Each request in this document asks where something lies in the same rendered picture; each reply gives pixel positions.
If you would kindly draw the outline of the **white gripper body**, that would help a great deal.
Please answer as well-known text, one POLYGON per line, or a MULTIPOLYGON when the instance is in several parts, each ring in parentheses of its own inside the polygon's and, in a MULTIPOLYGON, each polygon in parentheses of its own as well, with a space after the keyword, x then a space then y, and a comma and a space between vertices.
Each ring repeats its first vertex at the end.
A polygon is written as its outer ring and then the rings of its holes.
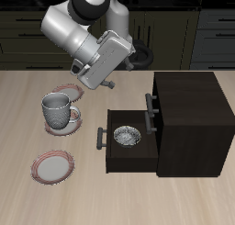
POLYGON ((77 79, 95 90, 135 49, 131 42, 108 30, 97 41, 100 45, 95 58, 78 73, 77 79))

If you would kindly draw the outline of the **dark wooden drawer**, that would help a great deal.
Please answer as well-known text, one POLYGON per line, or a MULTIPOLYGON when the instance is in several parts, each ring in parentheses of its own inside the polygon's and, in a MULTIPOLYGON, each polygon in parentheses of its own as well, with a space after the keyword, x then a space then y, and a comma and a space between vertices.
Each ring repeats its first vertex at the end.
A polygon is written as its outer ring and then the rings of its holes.
POLYGON ((153 173, 157 171, 158 149, 155 133, 147 133, 145 110, 108 110, 107 129, 97 131, 96 148, 106 148, 107 173, 153 173), (140 142, 131 148, 120 146, 114 131, 131 126, 140 132, 140 142))
POLYGON ((148 112, 145 112, 144 117, 145 117, 145 127, 147 134, 152 134, 153 132, 159 132, 162 129, 162 124, 157 116, 151 118, 150 114, 148 112))
POLYGON ((151 118, 162 118, 162 108, 156 79, 153 79, 152 94, 145 95, 148 114, 151 118))

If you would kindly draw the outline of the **white plate with red rim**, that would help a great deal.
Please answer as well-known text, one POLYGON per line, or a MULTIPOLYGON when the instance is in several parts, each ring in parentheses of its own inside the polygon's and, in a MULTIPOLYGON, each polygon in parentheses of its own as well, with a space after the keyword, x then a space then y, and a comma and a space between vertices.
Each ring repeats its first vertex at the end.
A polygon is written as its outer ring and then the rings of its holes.
POLYGON ((53 129, 47 122, 44 123, 44 129, 48 134, 57 137, 66 137, 74 134, 82 126, 81 112, 77 107, 73 107, 71 110, 71 116, 69 123, 64 129, 53 129))
POLYGON ((66 151, 53 150, 38 156, 30 167, 33 180, 43 185, 57 185, 70 177, 75 169, 74 158, 66 151))
POLYGON ((72 103, 82 98, 84 90, 77 84, 62 84, 52 90, 53 93, 66 94, 72 103))

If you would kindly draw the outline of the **patterned grey bowl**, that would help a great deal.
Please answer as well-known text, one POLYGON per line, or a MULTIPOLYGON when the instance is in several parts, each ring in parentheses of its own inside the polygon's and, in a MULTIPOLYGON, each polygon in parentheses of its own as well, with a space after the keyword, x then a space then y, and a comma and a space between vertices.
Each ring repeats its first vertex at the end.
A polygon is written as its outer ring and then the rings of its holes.
POLYGON ((131 126, 121 126, 114 130, 114 140, 123 148, 132 148, 141 140, 140 132, 131 126))

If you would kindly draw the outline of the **grey mug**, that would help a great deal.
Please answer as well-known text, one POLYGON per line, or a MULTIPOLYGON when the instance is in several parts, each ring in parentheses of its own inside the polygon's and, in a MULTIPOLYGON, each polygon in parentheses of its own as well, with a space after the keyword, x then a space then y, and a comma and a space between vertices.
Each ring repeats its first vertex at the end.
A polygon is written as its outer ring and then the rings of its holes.
POLYGON ((53 129, 64 129, 69 123, 77 122, 80 110, 71 105, 65 93, 49 93, 41 99, 43 116, 53 129))

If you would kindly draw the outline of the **grey kitchen cupboard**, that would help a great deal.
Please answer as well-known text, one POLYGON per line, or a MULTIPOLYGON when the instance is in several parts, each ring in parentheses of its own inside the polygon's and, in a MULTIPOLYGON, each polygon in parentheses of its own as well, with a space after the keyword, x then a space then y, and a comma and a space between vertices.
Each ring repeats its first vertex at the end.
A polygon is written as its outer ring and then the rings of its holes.
POLYGON ((235 70, 235 9, 200 11, 190 69, 235 70))

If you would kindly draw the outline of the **dark wooden cabinet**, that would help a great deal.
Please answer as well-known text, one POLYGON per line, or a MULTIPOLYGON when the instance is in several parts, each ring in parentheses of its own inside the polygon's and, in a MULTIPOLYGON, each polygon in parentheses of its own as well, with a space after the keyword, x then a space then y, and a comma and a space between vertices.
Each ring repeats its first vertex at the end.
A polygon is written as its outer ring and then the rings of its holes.
POLYGON ((217 177, 235 136, 235 114, 212 72, 156 72, 158 176, 217 177))

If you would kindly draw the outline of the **dark kitchen cupboards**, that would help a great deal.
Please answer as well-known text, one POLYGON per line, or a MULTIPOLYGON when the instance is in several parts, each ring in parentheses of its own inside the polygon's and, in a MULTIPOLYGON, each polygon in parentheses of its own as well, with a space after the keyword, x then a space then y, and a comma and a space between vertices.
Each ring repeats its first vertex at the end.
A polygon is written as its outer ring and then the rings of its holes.
MULTIPOLYGON (((64 0, 0 0, 0 70, 71 68, 73 58, 40 31, 49 5, 64 0)), ((197 0, 118 0, 129 9, 129 34, 152 50, 151 70, 187 70, 196 33, 197 0)))

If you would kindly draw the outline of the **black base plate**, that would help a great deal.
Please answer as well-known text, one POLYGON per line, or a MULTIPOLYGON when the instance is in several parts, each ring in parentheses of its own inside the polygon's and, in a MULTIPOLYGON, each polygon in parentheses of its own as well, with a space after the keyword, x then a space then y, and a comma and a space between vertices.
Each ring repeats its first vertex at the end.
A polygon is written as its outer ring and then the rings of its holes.
POLYGON ((134 65, 133 70, 146 70, 153 62, 152 51, 145 46, 141 39, 133 40, 133 47, 135 51, 126 59, 129 59, 129 61, 134 65))

